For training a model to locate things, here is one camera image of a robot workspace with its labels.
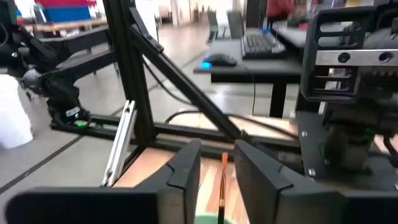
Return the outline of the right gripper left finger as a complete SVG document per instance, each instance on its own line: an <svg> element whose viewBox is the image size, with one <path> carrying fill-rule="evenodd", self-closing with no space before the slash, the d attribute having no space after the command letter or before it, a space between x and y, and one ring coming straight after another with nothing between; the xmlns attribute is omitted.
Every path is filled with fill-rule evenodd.
<svg viewBox="0 0 398 224"><path fill-rule="evenodd" d="M194 139L133 188L39 187L8 201L15 224L193 223L200 180L201 142Z"/></svg>

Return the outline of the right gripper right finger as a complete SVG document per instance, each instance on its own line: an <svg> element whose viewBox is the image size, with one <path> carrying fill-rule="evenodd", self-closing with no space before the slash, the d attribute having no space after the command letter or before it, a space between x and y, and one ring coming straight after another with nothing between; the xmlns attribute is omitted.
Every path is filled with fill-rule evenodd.
<svg viewBox="0 0 398 224"><path fill-rule="evenodd" d="M242 140L234 163L251 223L397 223L395 191L333 189Z"/></svg>

